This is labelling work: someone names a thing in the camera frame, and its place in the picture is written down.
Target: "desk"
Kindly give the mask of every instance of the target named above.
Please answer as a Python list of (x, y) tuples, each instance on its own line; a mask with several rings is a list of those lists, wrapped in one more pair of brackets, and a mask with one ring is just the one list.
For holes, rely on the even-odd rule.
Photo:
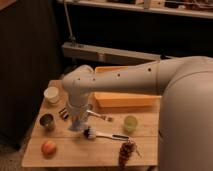
[[(60, 101), (51, 106), (43, 100), (36, 119), (31, 138), (23, 157), (23, 167), (114, 167), (118, 166), (118, 156), (123, 142), (106, 138), (96, 138), (94, 141), (86, 139), (82, 133), (68, 130), (70, 120), (63, 121), (59, 111), (65, 106), (67, 94), (62, 90), (60, 80), (52, 80), (49, 86), (56, 86), (60, 90)], [(89, 118), (88, 124), (103, 132), (122, 133), (122, 122), (125, 116), (134, 115), (138, 119), (138, 127), (131, 134), (138, 146), (142, 158), (133, 153), (127, 166), (157, 165), (157, 128), (159, 103), (143, 108), (100, 108), (94, 104), (94, 110), (107, 113), (114, 118), (114, 122), (106, 122), (98, 118)], [(52, 132), (45, 132), (39, 124), (40, 117), (45, 113), (54, 115), (56, 128)], [(47, 139), (57, 144), (57, 152), (51, 159), (46, 159), (41, 153), (41, 145)]]

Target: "white cup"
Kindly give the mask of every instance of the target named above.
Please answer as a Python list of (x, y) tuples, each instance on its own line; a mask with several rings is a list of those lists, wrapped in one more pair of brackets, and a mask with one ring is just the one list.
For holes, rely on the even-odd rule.
[(59, 101), (59, 89), (57, 87), (48, 87), (44, 91), (44, 97), (51, 104), (57, 103)]

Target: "dark wall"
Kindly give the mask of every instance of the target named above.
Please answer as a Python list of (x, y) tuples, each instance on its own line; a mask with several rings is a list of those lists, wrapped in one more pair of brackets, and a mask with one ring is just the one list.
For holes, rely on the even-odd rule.
[(43, 90), (61, 73), (52, 1), (19, 0), (0, 11), (0, 137), (21, 140)]
[(171, 56), (213, 56), (211, 19), (77, 5), (69, 5), (69, 13), (79, 43)]

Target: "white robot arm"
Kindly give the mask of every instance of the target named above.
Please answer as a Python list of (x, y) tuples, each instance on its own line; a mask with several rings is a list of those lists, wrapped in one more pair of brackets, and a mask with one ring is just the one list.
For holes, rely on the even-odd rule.
[(159, 170), (213, 170), (210, 161), (213, 157), (211, 58), (175, 58), (98, 74), (84, 65), (66, 75), (62, 84), (69, 95), (66, 108), (75, 118), (74, 131), (85, 128), (90, 92), (163, 95), (159, 118)]

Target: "peach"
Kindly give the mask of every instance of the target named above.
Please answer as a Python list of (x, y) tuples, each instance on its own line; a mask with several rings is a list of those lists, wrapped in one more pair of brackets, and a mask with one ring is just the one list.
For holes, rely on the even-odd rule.
[(41, 146), (41, 151), (45, 156), (53, 155), (56, 152), (56, 143), (52, 140), (45, 141)]

